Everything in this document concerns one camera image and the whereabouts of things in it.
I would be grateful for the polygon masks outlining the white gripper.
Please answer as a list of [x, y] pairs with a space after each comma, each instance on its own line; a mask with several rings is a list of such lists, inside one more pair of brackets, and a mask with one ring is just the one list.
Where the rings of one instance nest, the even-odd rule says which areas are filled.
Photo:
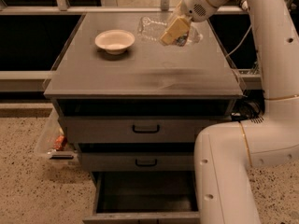
[[[207, 0], [182, 0], [180, 5], [181, 13], [193, 22], [205, 21], [217, 10]], [[186, 35], [191, 28], [190, 20], [182, 16], [174, 18], [162, 33], [160, 41], [168, 46]]]

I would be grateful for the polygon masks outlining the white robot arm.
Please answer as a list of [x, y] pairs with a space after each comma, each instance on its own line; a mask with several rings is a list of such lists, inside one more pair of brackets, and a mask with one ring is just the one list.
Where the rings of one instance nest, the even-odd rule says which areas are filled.
[[[181, 0], [173, 15], [201, 22], [229, 0]], [[201, 224], [261, 224], [250, 167], [278, 165], [299, 154], [299, 36], [285, 0], [246, 0], [262, 80], [258, 119], [201, 131], [194, 147]]]

